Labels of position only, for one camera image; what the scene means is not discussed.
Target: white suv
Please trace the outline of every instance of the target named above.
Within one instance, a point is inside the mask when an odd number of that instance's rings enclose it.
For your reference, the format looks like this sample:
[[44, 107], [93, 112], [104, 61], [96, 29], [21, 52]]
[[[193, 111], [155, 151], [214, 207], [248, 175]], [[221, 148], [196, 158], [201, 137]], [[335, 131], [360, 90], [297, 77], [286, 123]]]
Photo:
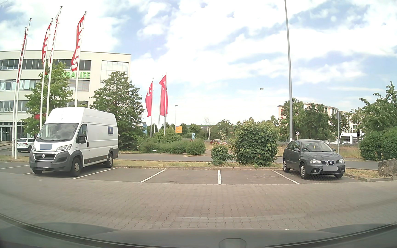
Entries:
[[18, 150], [18, 152], [30, 152], [33, 147], [33, 142], [34, 138], [20, 138], [16, 143], [16, 149]]

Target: van headlight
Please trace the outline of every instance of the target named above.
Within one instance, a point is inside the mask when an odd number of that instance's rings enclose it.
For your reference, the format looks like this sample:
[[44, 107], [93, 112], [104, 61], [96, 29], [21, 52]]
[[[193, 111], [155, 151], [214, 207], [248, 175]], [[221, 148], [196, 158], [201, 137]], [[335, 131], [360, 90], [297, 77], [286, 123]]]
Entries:
[[312, 159], [312, 160], [310, 161], [310, 163], [311, 163], [311, 164], [321, 164], [321, 161], [320, 161], [320, 160], [317, 160], [317, 159]]
[[63, 146], [63, 147], [58, 147], [56, 151], [61, 151], [61, 150], [69, 150], [71, 148], [71, 145]]

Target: white parking line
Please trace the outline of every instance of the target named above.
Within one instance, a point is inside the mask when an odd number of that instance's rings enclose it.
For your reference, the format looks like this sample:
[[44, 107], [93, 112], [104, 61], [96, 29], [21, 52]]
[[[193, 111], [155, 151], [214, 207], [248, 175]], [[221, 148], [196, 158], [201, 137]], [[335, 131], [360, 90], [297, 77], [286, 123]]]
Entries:
[[218, 170], [218, 184], [221, 184], [221, 173], [220, 173], [220, 170]]
[[149, 178], [146, 178], [146, 179], [144, 179], [144, 180], [140, 181], [139, 183], [143, 183], [143, 182], [145, 182], [146, 180], [148, 180], [148, 179], [151, 179], [151, 178], [153, 178], [153, 177], [157, 176], [158, 174], [160, 174], [160, 173], [162, 173], [162, 172], [166, 171], [167, 169], [168, 169], [168, 168], [165, 168], [165, 169], [163, 169], [163, 170], [161, 170], [161, 171], [157, 172], [156, 174], [152, 175], [151, 177], [149, 177]]
[[284, 178], [286, 178], [286, 179], [288, 179], [288, 180], [290, 180], [290, 181], [292, 181], [292, 182], [294, 182], [294, 183], [296, 183], [296, 184], [300, 184], [299, 182], [297, 182], [297, 181], [294, 181], [294, 180], [292, 180], [292, 179], [290, 179], [290, 178], [286, 177], [285, 175], [283, 175], [283, 174], [281, 174], [281, 173], [278, 173], [278, 172], [277, 172], [277, 171], [275, 171], [275, 170], [273, 170], [273, 172], [277, 173], [278, 175], [280, 175], [280, 176], [282, 176], [282, 177], [284, 177]]
[[5, 168], [0, 168], [0, 169], [10, 169], [10, 168], [16, 168], [16, 167], [22, 167], [22, 166], [5, 167]]
[[112, 170], [112, 169], [116, 169], [116, 168], [117, 168], [117, 167], [114, 167], [114, 168], [111, 168], [111, 169], [101, 170], [101, 171], [98, 171], [98, 172], [95, 172], [95, 173], [91, 173], [91, 174], [84, 175], [84, 176], [80, 176], [80, 177], [73, 178], [73, 179], [83, 178], [83, 177], [86, 177], [86, 176], [89, 176], [89, 175], [93, 175], [93, 174], [96, 174], [96, 173], [101, 173], [101, 172], [108, 171], [108, 170]]

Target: car wheel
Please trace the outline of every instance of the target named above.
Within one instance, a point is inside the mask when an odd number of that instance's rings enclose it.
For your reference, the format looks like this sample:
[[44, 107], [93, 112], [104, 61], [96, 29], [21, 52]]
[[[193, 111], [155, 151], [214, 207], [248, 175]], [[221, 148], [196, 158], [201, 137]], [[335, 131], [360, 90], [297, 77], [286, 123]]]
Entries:
[[79, 158], [74, 158], [71, 163], [70, 174], [72, 177], [77, 177], [81, 174], [82, 164]]
[[104, 162], [105, 167], [111, 168], [113, 167], [113, 154], [108, 154], [108, 160]]
[[284, 171], [284, 172], [289, 172], [289, 171], [290, 171], [290, 169], [287, 168], [287, 163], [286, 163], [285, 160], [283, 160], [283, 171]]
[[35, 173], [36, 175], [39, 175], [39, 174], [42, 173], [42, 171], [41, 171], [40, 169], [33, 169], [32, 171], [33, 171], [33, 173]]
[[302, 179], [307, 179], [307, 171], [306, 171], [306, 166], [304, 164], [301, 164], [300, 176]]

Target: red car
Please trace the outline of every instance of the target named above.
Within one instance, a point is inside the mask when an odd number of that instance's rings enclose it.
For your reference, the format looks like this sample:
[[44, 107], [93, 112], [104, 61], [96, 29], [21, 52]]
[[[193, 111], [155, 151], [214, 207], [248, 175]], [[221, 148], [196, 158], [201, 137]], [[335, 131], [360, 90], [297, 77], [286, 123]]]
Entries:
[[211, 140], [211, 142], [210, 142], [212, 145], [213, 144], [219, 144], [219, 145], [227, 145], [227, 143], [226, 142], [224, 142], [223, 140], [221, 140], [221, 139], [213, 139], [213, 140]]

